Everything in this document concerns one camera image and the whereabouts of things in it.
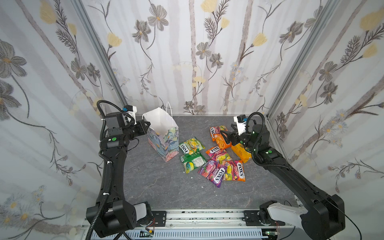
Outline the yellow-green Fox's candy bag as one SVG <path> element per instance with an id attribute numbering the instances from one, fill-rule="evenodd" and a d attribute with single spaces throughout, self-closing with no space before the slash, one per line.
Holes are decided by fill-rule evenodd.
<path id="1" fill-rule="evenodd" d="M 191 138 L 180 143 L 179 148 L 184 155 L 192 155 L 205 149 L 205 146 L 197 138 Z"/>

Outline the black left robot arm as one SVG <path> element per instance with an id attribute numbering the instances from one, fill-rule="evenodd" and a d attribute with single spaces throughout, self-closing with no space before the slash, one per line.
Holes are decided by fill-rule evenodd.
<path id="1" fill-rule="evenodd" d="M 104 167 L 96 204 L 86 211 L 86 219 L 90 224 L 87 240 L 91 239 L 93 233 L 100 238 L 114 234 L 120 237 L 125 231 L 133 230 L 138 225 L 154 222 L 149 203 L 130 204 L 126 201 L 123 186 L 129 143 L 146 135 L 151 124 L 146 120 L 136 121 L 129 113 L 133 106 L 126 105 L 118 108 L 117 112 L 105 114 L 102 104 L 116 107 L 106 100 L 97 102 L 103 121 L 99 157 L 104 161 Z"/>

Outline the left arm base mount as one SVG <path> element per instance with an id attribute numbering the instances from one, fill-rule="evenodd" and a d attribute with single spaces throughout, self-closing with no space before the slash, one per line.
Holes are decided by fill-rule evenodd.
<path id="1" fill-rule="evenodd" d="M 137 227 L 164 227 L 167 220 L 166 211 L 153 211 L 148 202 L 134 205 L 137 216 Z"/>

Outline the green Fox's candy bag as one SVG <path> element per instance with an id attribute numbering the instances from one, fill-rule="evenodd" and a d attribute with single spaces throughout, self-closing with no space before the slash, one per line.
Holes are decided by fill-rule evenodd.
<path id="1" fill-rule="evenodd" d="M 207 162 L 200 152 L 193 153 L 192 155 L 182 155 L 180 156 L 180 160 L 185 168 L 186 174 L 202 167 Z"/>

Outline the orange corn chips bag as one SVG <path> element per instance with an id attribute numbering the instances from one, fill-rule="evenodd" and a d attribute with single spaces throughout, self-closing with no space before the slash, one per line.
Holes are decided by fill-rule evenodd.
<path id="1" fill-rule="evenodd" d="M 221 150 L 225 150 L 232 146 L 232 143 L 226 143 L 224 137 L 221 134 L 215 134 L 214 139 Z"/>

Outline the floral white paper bag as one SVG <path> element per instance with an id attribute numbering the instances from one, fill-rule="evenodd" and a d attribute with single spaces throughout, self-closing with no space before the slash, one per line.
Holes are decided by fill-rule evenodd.
<path id="1" fill-rule="evenodd" d="M 150 122 L 148 141 L 160 157 L 165 162 L 174 158 L 179 153 L 179 127 L 173 118 L 170 103 L 167 102 L 165 110 L 156 108 L 144 113 L 142 120 Z"/>

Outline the yellow mango gummy bag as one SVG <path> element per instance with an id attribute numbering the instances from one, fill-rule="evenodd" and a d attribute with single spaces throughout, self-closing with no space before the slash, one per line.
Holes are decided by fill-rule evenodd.
<path id="1" fill-rule="evenodd" d="M 237 155 L 240 160 L 243 161 L 243 163 L 246 163 L 252 159 L 251 153 L 247 152 L 241 143 L 237 145 L 232 145 L 231 150 Z"/>

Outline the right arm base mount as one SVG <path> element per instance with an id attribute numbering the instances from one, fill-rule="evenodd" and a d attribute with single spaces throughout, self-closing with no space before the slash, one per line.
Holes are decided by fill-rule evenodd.
<path id="1" fill-rule="evenodd" d="M 246 222 L 248 227 L 277 227 L 283 224 L 284 226 L 289 225 L 303 230 L 302 215 L 307 213 L 308 210 L 304 207 L 293 207 L 277 201 L 269 201 L 261 204 L 258 210 L 244 211 L 243 221 Z"/>

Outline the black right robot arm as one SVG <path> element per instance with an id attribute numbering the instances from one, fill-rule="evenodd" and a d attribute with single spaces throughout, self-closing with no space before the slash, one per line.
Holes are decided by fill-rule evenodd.
<path id="1" fill-rule="evenodd" d="M 266 202 L 258 212 L 261 224 L 284 222 L 302 229 L 312 240 L 327 240 L 346 228 L 342 198 L 316 187 L 270 145 L 270 132 L 262 113 L 237 116 L 231 127 L 232 132 L 221 131 L 226 143 L 241 144 L 256 165 L 275 175 L 303 204 L 292 207 L 276 201 Z"/>

